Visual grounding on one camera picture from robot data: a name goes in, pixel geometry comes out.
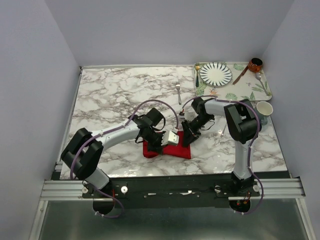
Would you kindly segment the red cloth napkin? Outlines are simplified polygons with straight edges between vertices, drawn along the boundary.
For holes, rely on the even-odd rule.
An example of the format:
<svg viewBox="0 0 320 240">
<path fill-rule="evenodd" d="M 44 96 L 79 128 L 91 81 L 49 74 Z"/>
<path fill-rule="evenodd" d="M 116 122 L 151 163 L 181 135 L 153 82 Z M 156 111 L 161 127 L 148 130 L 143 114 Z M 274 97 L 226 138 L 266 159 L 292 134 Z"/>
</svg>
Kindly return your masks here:
<svg viewBox="0 0 320 240">
<path fill-rule="evenodd" d="M 179 143 L 177 146 L 167 145 L 163 148 L 163 155 L 179 157 L 183 159 L 191 159 L 191 147 L 188 145 L 187 147 L 183 147 L 183 137 L 184 132 L 178 131 L 177 135 L 179 136 Z M 148 150 L 148 143 L 143 141 L 142 154 L 145 158 L 151 159 L 160 156 L 159 153 L 155 151 Z"/>
</svg>

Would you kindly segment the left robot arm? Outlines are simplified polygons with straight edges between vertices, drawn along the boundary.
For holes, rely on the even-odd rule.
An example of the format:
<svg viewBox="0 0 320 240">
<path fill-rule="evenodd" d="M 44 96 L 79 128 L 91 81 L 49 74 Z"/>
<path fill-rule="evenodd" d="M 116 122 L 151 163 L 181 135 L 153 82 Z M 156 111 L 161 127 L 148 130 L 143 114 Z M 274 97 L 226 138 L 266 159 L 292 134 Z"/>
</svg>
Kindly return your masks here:
<svg viewBox="0 0 320 240">
<path fill-rule="evenodd" d="M 114 127 L 100 131 L 89 131 L 83 127 L 71 138 L 60 159 L 73 170 L 76 178 L 93 185 L 93 191 L 99 197 L 107 197 L 111 191 L 111 180 L 98 167 L 102 153 L 122 142 L 138 138 L 143 138 L 155 150 L 162 151 L 165 132 L 156 128 L 161 121 L 165 121 L 165 117 L 153 107 L 147 114 L 135 114 Z"/>
</svg>

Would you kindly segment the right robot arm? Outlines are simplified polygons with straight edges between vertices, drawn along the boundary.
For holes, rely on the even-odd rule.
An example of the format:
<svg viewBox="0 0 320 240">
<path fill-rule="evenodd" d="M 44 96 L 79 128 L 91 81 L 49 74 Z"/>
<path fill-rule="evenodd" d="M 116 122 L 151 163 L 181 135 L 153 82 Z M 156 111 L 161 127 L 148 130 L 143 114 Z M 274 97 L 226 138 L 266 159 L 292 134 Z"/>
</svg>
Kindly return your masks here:
<svg viewBox="0 0 320 240">
<path fill-rule="evenodd" d="M 230 191 L 241 196 L 254 185 L 254 173 L 251 168 L 253 143 L 261 130 L 260 120 L 251 102 L 244 100 L 220 100 L 215 97 L 203 99 L 199 96 L 190 100 L 197 116 L 184 120 L 182 146 L 187 147 L 200 136 L 200 129 L 216 115 L 226 119 L 230 136 L 235 142 L 235 165 L 228 184 Z"/>
</svg>

